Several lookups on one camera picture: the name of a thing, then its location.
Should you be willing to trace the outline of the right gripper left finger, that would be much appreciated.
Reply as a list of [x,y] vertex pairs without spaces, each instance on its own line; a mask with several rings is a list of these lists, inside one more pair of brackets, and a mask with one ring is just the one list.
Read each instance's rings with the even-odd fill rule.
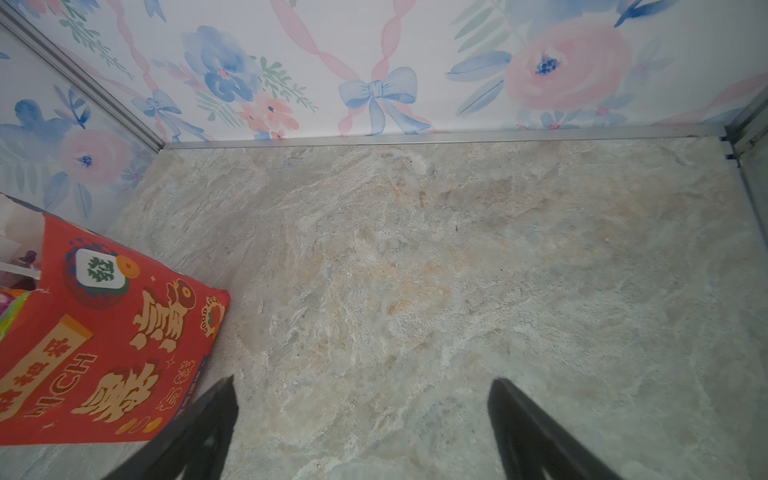
[[234,378],[223,378],[106,478],[219,479],[238,412]]

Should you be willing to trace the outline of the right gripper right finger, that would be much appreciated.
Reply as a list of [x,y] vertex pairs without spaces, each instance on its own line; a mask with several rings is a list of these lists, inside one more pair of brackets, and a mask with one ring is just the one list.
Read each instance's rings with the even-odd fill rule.
[[620,479],[510,380],[494,379],[487,408],[508,479]]

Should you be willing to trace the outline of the red paper gift bag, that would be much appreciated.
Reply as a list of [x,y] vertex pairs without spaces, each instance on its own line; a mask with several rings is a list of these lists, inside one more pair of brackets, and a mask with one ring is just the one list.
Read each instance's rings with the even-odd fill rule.
[[1,442],[142,442],[190,403],[230,296],[1,200]]

